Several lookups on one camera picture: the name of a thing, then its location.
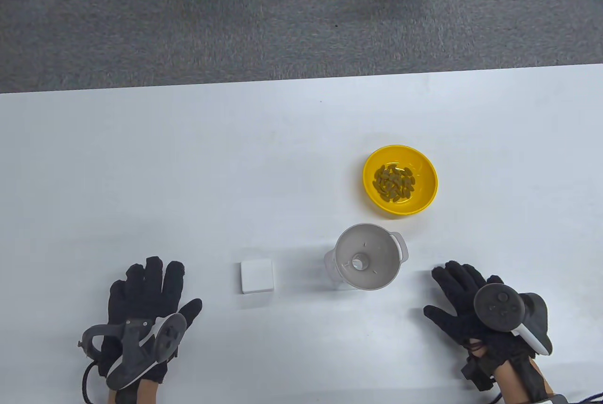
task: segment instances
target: wrist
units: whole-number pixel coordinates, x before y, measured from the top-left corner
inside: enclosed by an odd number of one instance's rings
[[[488,352],[488,348],[486,346],[484,346],[482,341],[480,341],[478,339],[470,338],[469,344],[478,346],[477,348],[469,349],[469,353],[471,355],[473,355],[474,357],[481,358],[484,355],[486,355],[486,353]]]
[[[137,402],[142,404],[155,404],[157,400],[157,389],[159,383],[152,380],[142,379],[138,384]]]

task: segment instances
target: funnel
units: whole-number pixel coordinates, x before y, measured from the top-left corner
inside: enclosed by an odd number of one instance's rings
[[[374,290],[389,285],[407,259],[407,245],[399,232],[360,223],[341,234],[325,255],[325,266],[335,283]]]

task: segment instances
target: funnel handle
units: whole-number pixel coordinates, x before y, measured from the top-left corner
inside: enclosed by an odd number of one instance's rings
[[[399,254],[400,254],[400,264],[408,260],[408,247],[407,243],[404,242],[404,238],[399,232],[389,231],[389,234],[398,242]]]

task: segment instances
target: yellow bowl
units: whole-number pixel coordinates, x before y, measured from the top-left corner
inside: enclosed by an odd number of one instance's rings
[[[381,165],[399,164],[400,168],[408,167],[416,179],[414,191],[409,199],[387,202],[381,199],[373,186],[375,172]],[[362,171],[364,190],[373,202],[384,211],[396,215],[411,215],[421,212],[429,206],[438,193],[438,176],[429,159],[414,148],[402,145],[384,146],[368,157]]]

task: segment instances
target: strap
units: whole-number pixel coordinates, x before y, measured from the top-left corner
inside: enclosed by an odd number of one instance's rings
[[[549,395],[546,393],[545,379],[534,368],[529,356],[513,357],[509,361],[523,382],[530,402],[541,402],[549,399]]]

